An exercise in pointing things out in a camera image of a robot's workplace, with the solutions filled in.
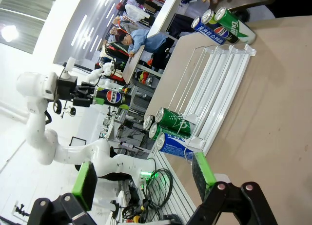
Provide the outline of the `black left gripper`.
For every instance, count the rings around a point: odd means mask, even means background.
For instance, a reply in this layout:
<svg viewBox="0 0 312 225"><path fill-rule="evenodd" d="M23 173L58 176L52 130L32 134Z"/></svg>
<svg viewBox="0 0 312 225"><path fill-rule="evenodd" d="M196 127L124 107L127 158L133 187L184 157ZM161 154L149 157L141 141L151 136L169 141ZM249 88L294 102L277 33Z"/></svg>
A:
<svg viewBox="0 0 312 225"><path fill-rule="evenodd" d="M89 107L91 105L104 105L104 99L95 96L95 93L84 94L82 92L94 92L96 86L91 83L82 82L77 85L77 76L70 76L68 79L60 78L57 82L57 98L70 101L74 106Z"/></svg>

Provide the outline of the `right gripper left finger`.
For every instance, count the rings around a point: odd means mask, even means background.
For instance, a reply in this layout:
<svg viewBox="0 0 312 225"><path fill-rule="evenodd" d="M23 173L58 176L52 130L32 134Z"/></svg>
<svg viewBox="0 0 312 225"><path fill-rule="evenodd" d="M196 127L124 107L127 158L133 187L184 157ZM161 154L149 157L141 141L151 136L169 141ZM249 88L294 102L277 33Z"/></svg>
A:
<svg viewBox="0 0 312 225"><path fill-rule="evenodd" d="M58 196L54 201L48 198L35 200L29 225L95 225L88 213L92 209L98 178L93 163L84 162L78 172L71 192Z"/></svg>

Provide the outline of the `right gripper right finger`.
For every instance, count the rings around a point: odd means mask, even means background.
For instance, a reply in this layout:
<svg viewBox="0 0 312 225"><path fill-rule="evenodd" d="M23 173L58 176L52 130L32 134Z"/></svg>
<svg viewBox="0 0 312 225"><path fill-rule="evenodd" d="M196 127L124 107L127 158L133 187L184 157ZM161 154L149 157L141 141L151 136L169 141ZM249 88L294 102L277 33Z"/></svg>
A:
<svg viewBox="0 0 312 225"><path fill-rule="evenodd" d="M232 213L240 225L276 225L268 201L256 182L240 187L217 181L202 152L193 154L192 175L202 203L188 225L215 225L222 213Z"/></svg>

